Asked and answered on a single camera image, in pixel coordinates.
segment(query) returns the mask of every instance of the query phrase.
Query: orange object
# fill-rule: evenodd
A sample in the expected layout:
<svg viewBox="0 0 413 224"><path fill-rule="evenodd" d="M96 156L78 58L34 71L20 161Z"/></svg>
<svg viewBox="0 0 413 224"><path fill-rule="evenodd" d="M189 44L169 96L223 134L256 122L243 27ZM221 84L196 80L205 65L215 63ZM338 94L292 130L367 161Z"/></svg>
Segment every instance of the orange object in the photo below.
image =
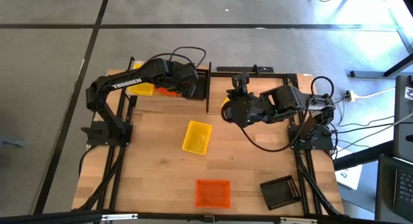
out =
<svg viewBox="0 0 413 224"><path fill-rule="evenodd" d="M172 97L178 97L178 96L179 96L178 93L176 93L176 92L169 92L168 89L166 89L166 88L157 88L156 90L157 90L160 94L163 94L163 95L172 96Z"/></svg>
<svg viewBox="0 0 413 224"><path fill-rule="evenodd" d="M231 207L231 184L226 180L197 179L196 207Z"/></svg>

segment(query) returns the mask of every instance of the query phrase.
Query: concrete floor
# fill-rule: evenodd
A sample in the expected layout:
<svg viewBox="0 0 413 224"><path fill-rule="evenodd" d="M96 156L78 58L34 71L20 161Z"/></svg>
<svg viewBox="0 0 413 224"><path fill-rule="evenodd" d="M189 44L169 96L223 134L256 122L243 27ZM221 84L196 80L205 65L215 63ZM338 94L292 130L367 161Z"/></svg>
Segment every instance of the concrete floor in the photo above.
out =
<svg viewBox="0 0 413 224"><path fill-rule="evenodd" d="M103 22L391 25L387 8L398 2L109 0ZM94 23L100 4L101 0L0 0L0 23ZM402 23L409 23L405 7L397 5L394 11L403 17ZM91 30L0 30L0 135L26 144L0 149L0 216L30 213L90 34ZM82 91L107 69L126 68L130 56L145 60L181 45L205 48L205 61L213 67L271 65L279 73L328 76L335 82L337 98L349 89L365 95L394 86L393 80L350 79L348 73L386 70L408 55L395 31L100 30ZM186 55L199 57L193 52ZM329 87L320 81L317 90L328 92ZM393 112L394 94L389 92L347 103L343 123L366 123ZM91 117L81 92L45 212L70 210L79 158L85 151L86 136L80 128L88 126ZM371 132L339 138L352 141ZM391 129L361 144L389 139Z"/></svg>

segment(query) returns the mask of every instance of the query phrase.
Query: yellow bin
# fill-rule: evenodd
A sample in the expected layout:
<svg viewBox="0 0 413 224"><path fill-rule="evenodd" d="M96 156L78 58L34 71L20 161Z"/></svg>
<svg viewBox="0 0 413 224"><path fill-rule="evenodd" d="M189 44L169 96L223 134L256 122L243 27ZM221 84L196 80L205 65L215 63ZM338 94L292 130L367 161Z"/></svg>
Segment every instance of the yellow bin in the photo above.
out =
<svg viewBox="0 0 413 224"><path fill-rule="evenodd" d="M183 141L182 150L205 155L207 152L212 125L190 121Z"/></svg>
<svg viewBox="0 0 413 224"><path fill-rule="evenodd" d="M138 69L142 64L135 63L134 69ZM154 85L150 83L141 83L128 87L128 91L135 95L152 96L154 94Z"/></svg>

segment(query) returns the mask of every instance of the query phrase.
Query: wooden table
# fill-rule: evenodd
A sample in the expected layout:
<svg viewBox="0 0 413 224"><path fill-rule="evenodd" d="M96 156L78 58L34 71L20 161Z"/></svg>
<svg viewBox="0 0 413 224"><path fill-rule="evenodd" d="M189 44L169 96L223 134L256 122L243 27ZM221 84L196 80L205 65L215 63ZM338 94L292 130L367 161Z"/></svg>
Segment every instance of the wooden table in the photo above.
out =
<svg viewBox="0 0 413 224"><path fill-rule="evenodd" d="M109 74L121 70L109 70ZM297 75L300 90L310 93L311 75ZM281 79L251 78L248 91L260 92L282 86ZM222 120L220 111L231 78L212 77L210 110L205 113L205 101L189 101L178 97L139 96L132 115L134 129L126 148L116 211L181 214L253 214L302 216L301 202L276 210L268 210L259 184L292 175L296 185L297 169L292 150L268 153L248 142L236 125ZM108 96L108 104L116 110L120 91ZM212 125L207 152L204 156L181 149L189 121ZM266 125L256 123L246 128L248 135L266 148L288 144L288 120ZM97 147L85 158L73 202L81 206L101 182L108 147ZM313 151L312 158L317 183L333 206L343 212L332 160L323 151ZM231 182L230 209L201 209L195 206L197 179L225 179ZM108 187L104 208L108 206ZM314 204L311 189L307 196L311 212Z"/></svg>

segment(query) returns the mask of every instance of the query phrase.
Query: orange bin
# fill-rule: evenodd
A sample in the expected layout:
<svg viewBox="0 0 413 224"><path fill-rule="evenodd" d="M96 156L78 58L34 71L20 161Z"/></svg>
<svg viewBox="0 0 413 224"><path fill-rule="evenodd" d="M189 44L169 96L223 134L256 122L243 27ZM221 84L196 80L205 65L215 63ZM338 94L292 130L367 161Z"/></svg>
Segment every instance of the orange bin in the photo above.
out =
<svg viewBox="0 0 413 224"><path fill-rule="evenodd" d="M197 179L196 207L225 208L231 207L231 186L227 180Z"/></svg>

